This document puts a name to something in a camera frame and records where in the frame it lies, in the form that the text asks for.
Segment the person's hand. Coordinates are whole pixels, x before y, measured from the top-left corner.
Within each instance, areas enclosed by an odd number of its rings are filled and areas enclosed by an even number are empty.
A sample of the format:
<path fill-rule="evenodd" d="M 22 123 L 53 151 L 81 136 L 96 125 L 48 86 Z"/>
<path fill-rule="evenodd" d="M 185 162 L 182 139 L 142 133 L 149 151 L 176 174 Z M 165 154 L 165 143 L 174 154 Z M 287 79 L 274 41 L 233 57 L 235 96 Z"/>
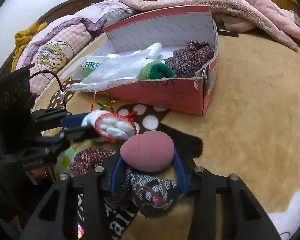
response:
<path fill-rule="evenodd" d="M 44 179 L 53 181 L 53 176 L 51 175 L 51 168 L 49 166 L 44 166 L 35 170 L 29 170 L 25 173 L 31 179 L 34 185 L 38 185 Z"/>

